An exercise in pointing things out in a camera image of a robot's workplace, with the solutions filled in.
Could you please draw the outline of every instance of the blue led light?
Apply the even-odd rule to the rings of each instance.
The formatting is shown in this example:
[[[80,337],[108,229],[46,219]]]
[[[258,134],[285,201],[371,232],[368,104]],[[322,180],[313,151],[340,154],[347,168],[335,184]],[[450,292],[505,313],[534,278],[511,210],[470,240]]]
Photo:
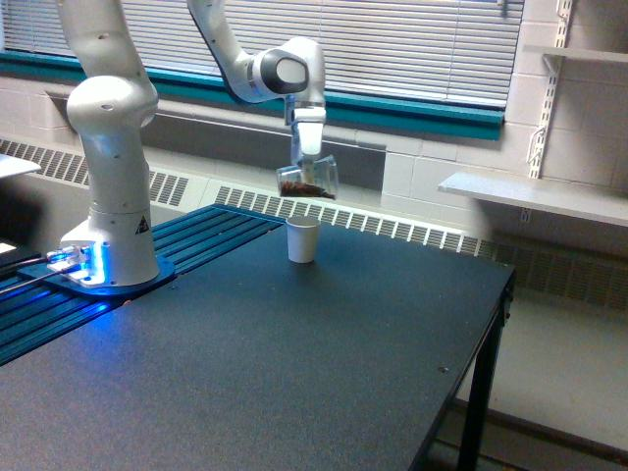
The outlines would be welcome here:
[[[105,256],[103,249],[103,242],[95,242],[91,246],[91,257],[90,257],[90,275],[91,280],[99,285],[101,283],[105,283],[107,279],[105,273]]]

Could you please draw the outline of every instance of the white paper cup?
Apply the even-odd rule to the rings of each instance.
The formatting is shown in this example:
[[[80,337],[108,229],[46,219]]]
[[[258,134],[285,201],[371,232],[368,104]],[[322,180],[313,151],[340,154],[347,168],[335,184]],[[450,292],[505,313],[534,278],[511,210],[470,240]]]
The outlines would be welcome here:
[[[288,227],[288,258],[295,263],[309,263],[316,255],[321,222],[316,218],[295,216],[286,220]]]

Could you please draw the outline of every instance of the shelf bracket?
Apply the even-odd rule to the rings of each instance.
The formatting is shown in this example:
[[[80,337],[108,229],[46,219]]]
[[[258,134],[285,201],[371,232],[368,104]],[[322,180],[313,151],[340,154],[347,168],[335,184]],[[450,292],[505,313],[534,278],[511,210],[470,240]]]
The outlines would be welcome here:
[[[552,56],[550,54],[543,55],[543,62],[546,67],[549,69],[553,76],[558,76],[560,73],[560,68],[562,67],[562,60],[564,58],[558,56]]]
[[[569,32],[569,21],[571,19],[571,10],[573,0],[557,0],[556,14],[558,16],[558,31],[554,47],[565,47],[567,44],[567,34]],[[547,54],[543,55],[543,61],[548,67],[549,77],[548,86],[546,87],[546,95],[541,111],[541,119],[537,130],[530,136],[530,145],[528,146],[527,161],[529,165],[528,177],[530,179],[539,179],[543,169],[543,159],[546,153],[546,144],[550,134],[550,122],[553,112],[554,99],[558,89],[558,79],[562,69],[562,58],[551,57]],[[532,217],[532,210],[528,208],[521,209],[520,221],[529,223]]]

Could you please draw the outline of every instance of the blue aluminum rail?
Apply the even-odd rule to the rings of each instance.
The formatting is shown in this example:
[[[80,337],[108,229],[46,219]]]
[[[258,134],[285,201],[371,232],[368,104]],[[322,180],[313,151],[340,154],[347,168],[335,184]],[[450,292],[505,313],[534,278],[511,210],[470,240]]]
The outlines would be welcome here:
[[[283,222],[228,206],[207,206],[153,228],[155,251],[172,261],[177,275],[182,275]],[[23,281],[20,276],[0,281],[0,290]],[[0,296],[0,366],[121,304],[121,300],[87,298],[45,283]]]

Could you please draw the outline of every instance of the table leg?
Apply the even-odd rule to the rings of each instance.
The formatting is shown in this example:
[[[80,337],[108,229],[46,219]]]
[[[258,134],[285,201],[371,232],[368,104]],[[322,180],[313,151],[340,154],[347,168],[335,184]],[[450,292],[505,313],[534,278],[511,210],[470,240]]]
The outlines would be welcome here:
[[[475,470],[478,462],[503,328],[503,309],[502,306],[500,316],[495,319],[475,360],[473,383],[458,456],[458,471]]]

